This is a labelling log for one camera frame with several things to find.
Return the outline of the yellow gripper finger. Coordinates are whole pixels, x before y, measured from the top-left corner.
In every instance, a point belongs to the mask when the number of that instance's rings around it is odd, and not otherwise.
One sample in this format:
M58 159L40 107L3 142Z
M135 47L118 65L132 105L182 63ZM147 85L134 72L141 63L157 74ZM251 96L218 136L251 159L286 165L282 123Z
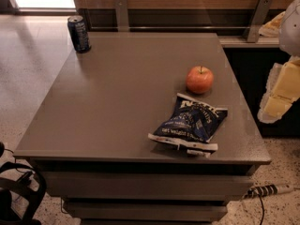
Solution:
M268 38L276 38L278 36L281 21L285 15L285 12L279 13L275 18L266 24L262 25L259 29L259 34Z
M275 63L265 88L257 117L262 123L273 124L300 98L300 59L292 57L284 65Z

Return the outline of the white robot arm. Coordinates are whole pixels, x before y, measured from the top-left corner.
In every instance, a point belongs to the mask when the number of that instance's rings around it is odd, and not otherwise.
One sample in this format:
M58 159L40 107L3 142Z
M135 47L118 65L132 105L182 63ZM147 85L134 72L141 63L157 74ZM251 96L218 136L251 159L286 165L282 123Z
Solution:
M259 33L278 37L279 48L290 56L288 62L270 69L257 114L260 122L273 124L300 98L300 0L262 25Z

